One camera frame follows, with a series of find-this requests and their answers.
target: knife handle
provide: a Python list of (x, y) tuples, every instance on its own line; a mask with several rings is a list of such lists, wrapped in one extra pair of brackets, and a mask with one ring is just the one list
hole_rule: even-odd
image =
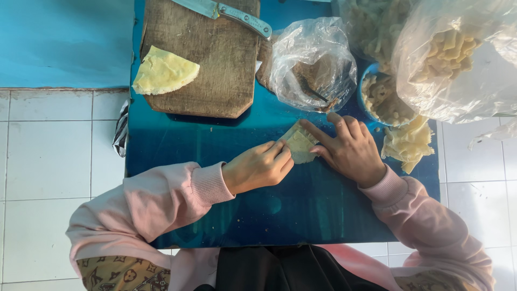
[(251, 31), (258, 34), (265, 40), (271, 40), (271, 34), (273, 29), (269, 24), (258, 19), (257, 17), (244, 13), (238, 9), (235, 9), (223, 3), (219, 3), (218, 12), (219, 16), (238, 22), (243, 26), (249, 28)]

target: wooden cutting board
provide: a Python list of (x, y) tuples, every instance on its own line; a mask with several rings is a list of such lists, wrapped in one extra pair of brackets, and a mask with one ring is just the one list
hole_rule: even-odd
[[(225, 0), (259, 17), (259, 0)], [(141, 59), (151, 45), (200, 64), (199, 75), (179, 90), (144, 95), (153, 110), (237, 118), (253, 103), (258, 36), (230, 20), (216, 20), (171, 0), (147, 0)]]

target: hand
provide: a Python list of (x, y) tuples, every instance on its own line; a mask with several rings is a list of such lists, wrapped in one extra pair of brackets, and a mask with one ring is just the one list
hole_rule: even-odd
[(294, 161), (285, 140), (257, 145), (222, 167), (224, 183), (233, 195), (265, 186), (273, 186), (284, 179)]
[(327, 163), (345, 177), (356, 181), (361, 188), (370, 188), (380, 182), (386, 174), (377, 146), (364, 122), (357, 122), (352, 116), (339, 116), (332, 112), (327, 121), (336, 128), (335, 138), (314, 126), (308, 120), (301, 125), (323, 145), (312, 147), (309, 152), (323, 157)]

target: pink sleeve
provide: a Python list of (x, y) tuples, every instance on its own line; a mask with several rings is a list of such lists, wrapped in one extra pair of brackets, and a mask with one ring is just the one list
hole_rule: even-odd
[(206, 168), (197, 163), (156, 167), (79, 206), (66, 232), (75, 271), (80, 274), (77, 259), (113, 255), (168, 266), (169, 258), (147, 243), (197, 221), (212, 204), (234, 198), (221, 167), (222, 162)]
[(493, 290), (492, 261), (482, 243), (468, 234), (465, 222), (429, 197), (418, 180), (398, 177), (386, 168), (379, 184), (360, 190), (372, 200), (375, 214), (398, 240), (417, 249), (404, 262), (405, 268), (392, 269), (393, 275), (433, 268), (459, 276), (480, 290)]

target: clear plastic bag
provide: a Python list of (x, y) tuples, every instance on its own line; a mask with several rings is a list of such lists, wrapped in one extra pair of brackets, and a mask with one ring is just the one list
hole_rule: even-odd
[(284, 29), (272, 47), (269, 86), (278, 100), (301, 110), (341, 109), (357, 87), (341, 18), (305, 19)]
[(480, 136), (475, 137), (468, 145), (468, 149), (472, 150), (472, 147), (475, 144), (480, 143), (486, 139), (495, 139), (495, 140), (502, 141), (502, 140), (516, 138), (516, 137), (517, 137), (517, 117), (514, 117), (508, 123), (498, 126), (495, 129), (493, 129), (487, 133), (484, 133)]
[(352, 51), (360, 58), (379, 62), (379, 71), (391, 71), (391, 53), (411, 8), (419, 0), (336, 0), (334, 15), (346, 22)]
[(421, 0), (393, 51), (399, 97), (448, 123), (517, 112), (516, 7), (516, 0)]

